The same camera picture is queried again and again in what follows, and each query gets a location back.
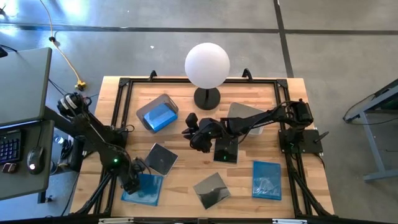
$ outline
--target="blue box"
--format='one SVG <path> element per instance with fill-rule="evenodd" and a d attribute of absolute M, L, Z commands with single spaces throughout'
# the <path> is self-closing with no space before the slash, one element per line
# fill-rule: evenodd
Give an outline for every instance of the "blue box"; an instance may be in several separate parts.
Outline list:
<path fill-rule="evenodd" d="M 280 164 L 261 161 L 253 162 L 252 197 L 282 200 Z"/>
<path fill-rule="evenodd" d="M 174 111 L 172 111 L 165 103 L 157 105 L 144 115 L 145 121 L 155 133 L 175 121 L 177 118 L 177 114 L 174 113 Z"/>
<path fill-rule="evenodd" d="M 140 190 L 131 195 L 124 191 L 121 200 L 125 202 L 157 206 L 162 183 L 163 177 L 160 175 L 139 174 Z"/>

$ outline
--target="gray floor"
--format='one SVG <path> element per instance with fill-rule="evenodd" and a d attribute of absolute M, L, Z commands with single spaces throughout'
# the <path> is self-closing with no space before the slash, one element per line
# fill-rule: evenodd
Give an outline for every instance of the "gray floor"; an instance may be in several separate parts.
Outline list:
<path fill-rule="evenodd" d="M 7 1 L 0 22 L 48 24 L 38 0 Z M 90 0 L 44 1 L 54 24 L 108 27 L 211 27 L 276 29 L 272 0 Z M 394 0 L 280 0 L 286 29 L 397 30 Z M 0 29 L 0 44 L 27 50 L 51 47 L 47 30 Z M 60 48 L 97 94 L 104 75 L 184 75 L 187 52 L 201 42 L 221 45 L 231 59 L 231 76 L 249 68 L 255 77 L 286 77 L 279 34 L 183 32 L 56 32 Z M 335 213 L 341 217 L 397 222 L 398 178 L 365 184 L 376 166 L 361 126 L 345 124 L 347 108 L 395 80 L 396 35 L 287 35 L 295 77 L 305 79 L 315 124 L 330 131 L 323 140 L 326 174 Z M 53 51 L 50 78 L 68 91 L 76 80 L 62 56 Z M 47 105 L 60 94 L 50 86 Z M 385 124 L 396 131 L 397 123 Z M 382 128 L 373 127 L 382 135 Z M 391 151 L 396 144 L 381 144 Z M 59 148 L 54 149 L 54 158 Z M 393 167 L 396 154 L 388 156 Z M 50 178 L 54 202 L 37 205 L 36 195 L 0 202 L 0 220 L 58 216 L 74 174 Z M 18 213 L 11 212 L 22 207 Z"/>

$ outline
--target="yellow cable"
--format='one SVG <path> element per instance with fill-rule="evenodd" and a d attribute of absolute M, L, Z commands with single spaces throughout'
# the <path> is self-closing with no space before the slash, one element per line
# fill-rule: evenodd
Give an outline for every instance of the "yellow cable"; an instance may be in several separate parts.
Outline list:
<path fill-rule="evenodd" d="M 45 11 L 47 12 L 47 15 L 49 16 L 49 20 L 50 20 L 50 29 L 51 29 L 51 37 L 53 37 L 53 33 L 52 33 L 52 21 L 51 21 L 51 16 L 50 16 L 49 10 L 47 9 L 47 7 L 45 7 L 45 4 L 43 3 L 42 0 L 39 0 L 39 1 L 42 3 L 42 5 L 43 5 Z M 60 52 L 60 54 L 62 55 L 62 57 L 64 57 L 64 59 L 67 61 L 69 67 L 73 70 L 73 72 L 75 72 L 75 75 L 76 75 L 78 84 L 84 83 L 84 82 L 80 79 L 79 74 L 77 73 L 77 71 L 76 71 L 76 69 L 73 67 L 73 65 L 70 63 L 70 61 L 69 61 L 69 59 L 67 58 L 67 56 L 65 56 L 65 54 L 62 53 L 62 51 L 58 48 L 58 46 L 55 45 L 54 40 L 52 40 L 51 43 L 52 43 L 52 44 L 54 45 L 54 47 Z"/>

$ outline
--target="wooden tabletop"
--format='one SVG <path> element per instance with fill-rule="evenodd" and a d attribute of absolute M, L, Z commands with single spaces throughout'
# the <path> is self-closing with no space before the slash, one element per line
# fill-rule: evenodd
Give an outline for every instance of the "wooden tabletop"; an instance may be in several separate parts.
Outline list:
<path fill-rule="evenodd" d="M 113 108 L 120 77 L 104 77 L 95 116 L 105 125 L 112 119 Z M 289 78 L 291 100 L 302 98 L 308 101 L 304 81 Z M 238 164 L 213 162 L 214 144 L 211 152 L 204 154 L 191 149 L 181 131 L 186 127 L 185 118 L 189 113 L 197 114 L 198 119 L 226 117 L 232 102 L 242 103 L 260 110 L 276 106 L 275 93 L 268 84 L 222 84 L 220 105 L 211 111 L 198 109 L 193 102 L 196 87 L 191 83 L 135 83 L 129 107 L 127 124 L 135 126 L 129 133 L 126 149 L 131 157 L 145 158 L 155 142 L 178 155 L 178 160 L 164 179 L 157 207 L 121 201 L 123 190 L 116 187 L 112 216 L 114 217 L 239 217 L 239 218 L 291 218 L 294 216 L 292 198 L 284 155 L 280 152 L 277 132 L 279 124 L 264 127 L 261 135 L 249 135 L 239 145 Z M 136 110 L 148 104 L 159 95 L 166 93 L 179 107 L 178 120 L 156 134 L 143 127 L 136 116 Z M 119 110 L 118 126 L 124 107 L 126 91 Z M 282 200 L 252 198 L 253 161 L 277 162 L 282 168 Z M 303 154 L 307 185 L 324 208 L 333 213 L 328 183 L 322 163 L 314 155 Z M 218 172 L 224 180 L 231 196 L 205 210 L 195 194 L 193 186 L 208 176 Z M 98 185 L 101 163 L 97 153 L 83 161 L 71 212 L 77 211 L 89 199 Z M 302 193 L 298 188 L 300 208 L 304 211 Z M 107 195 L 104 195 L 103 206 Z"/>

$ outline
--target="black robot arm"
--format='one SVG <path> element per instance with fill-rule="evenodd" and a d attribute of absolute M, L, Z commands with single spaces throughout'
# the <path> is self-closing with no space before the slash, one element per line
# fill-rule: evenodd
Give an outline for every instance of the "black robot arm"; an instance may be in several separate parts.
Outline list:
<path fill-rule="evenodd" d="M 88 145 L 85 149 L 98 152 L 107 173 L 116 175 L 123 189 L 132 194 L 139 190 L 138 173 L 145 166 L 140 161 L 131 160 L 124 149 L 124 128 L 114 129 L 103 125 L 88 110 L 90 104 L 89 98 L 78 93 L 68 93 L 58 101 L 57 108 L 61 115 L 70 120 L 77 133 L 85 138 Z"/>
<path fill-rule="evenodd" d="M 308 103 L 299 101 L 286 101 L 272 110 L 267 110 L 248 118 L 221 118 L 217 121 L 212 118 L 203 118 L 197 125 L 198 118 L 195 113 L 190 113 L 185 120 L 188 129 L 184 130 L 184 138 L 190 140 L 190 147 L 210 152 L 211 140 L 217 138 L 234 138 L 247 135 L 253 128 L 267 124 L 282 122 L 290 126 L 291 141 L 298 141 L 300 133 L 313 122 L 313 117 Z"/>

